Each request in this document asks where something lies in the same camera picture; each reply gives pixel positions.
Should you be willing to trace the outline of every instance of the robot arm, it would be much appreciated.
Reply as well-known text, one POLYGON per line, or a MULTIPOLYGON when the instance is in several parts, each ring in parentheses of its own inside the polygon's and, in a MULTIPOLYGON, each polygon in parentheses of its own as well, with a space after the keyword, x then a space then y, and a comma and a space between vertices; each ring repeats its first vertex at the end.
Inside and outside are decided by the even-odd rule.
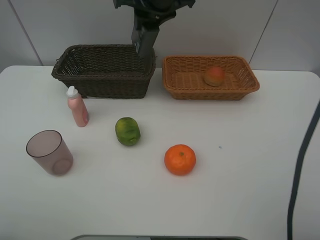
POLYGON ((159 33, 159 26, 173 19, 176 10, 192 6, 196 0, 113 0, 117 9, 127 5, 134 9, 134 26, 131 40, 140 57, 149 55, 159 33))

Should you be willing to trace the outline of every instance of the black cable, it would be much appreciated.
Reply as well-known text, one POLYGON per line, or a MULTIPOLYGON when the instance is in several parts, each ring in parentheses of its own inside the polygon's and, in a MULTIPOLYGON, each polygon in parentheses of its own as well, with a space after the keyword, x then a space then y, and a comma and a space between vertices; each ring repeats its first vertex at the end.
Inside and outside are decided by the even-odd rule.
POLYGON ((289 207, 288 207, 288 215, 287 215, 287 220, 286 220, 287 240, 293 240, 292 222, 293 222, 295 204, 296 204, 296 200, 297 200, 301 170, 302 170, 302 166, 304 163, 306 151, 308 149, 312 135, 314 134, 314 131, 316 129, 319 118, 320 118, 320 101, 314 111, 314 114, 313 114, 313 117, 310 121, 309 127, 305 133, 305 136, 304 136, 304 139, 301 144, 299 154, 298 154, 298 157, 296 160, 295 171, 294 171, 294 176, 293 176, 293 183, 292 183, 292 190, 291 190, 291 197, 290 197, 290 202, 289 202, 289 207))

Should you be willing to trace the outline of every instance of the green fruit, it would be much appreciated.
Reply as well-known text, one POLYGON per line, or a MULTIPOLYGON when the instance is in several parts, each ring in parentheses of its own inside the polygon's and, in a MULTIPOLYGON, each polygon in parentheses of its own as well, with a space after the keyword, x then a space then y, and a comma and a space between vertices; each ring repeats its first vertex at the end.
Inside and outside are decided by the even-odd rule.
POLYGON ((131 117, 123 117, 116 122, 115 134, 119 142, 126 146, 135 145, 140 139, 138 123, 131 117))

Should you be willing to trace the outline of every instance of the wicker basket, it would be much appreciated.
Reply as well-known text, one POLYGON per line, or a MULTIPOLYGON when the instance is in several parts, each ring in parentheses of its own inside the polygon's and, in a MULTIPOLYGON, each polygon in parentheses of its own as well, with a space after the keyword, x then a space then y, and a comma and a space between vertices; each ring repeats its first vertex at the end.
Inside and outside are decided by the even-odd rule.
POLYGON ((246 60, 238 56, 167 56, 162 78, 173 98, 185 100, 240 100, 260 87, 246 60), (210 86, 203 79, 213 66, 225 72, 221 86, 210 86))
POLYGON ((82 97, 142 99, 156 68, 154 51, 139 58, 132 45, 74 45, 57 60, 52 76, 82 97))

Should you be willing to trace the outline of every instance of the light brown wicker basket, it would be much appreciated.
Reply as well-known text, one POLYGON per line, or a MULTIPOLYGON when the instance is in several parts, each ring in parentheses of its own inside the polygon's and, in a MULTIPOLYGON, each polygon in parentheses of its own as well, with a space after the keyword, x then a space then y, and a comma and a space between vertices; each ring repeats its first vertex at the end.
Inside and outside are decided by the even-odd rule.
POLYGON ((184 100, 241 100, 260 87, 247 61, 238 56, 167 56, 162 79, 173 98, 184 100), (213 66, 225 72, 221 86, 210 86, 203 79, 213 66))

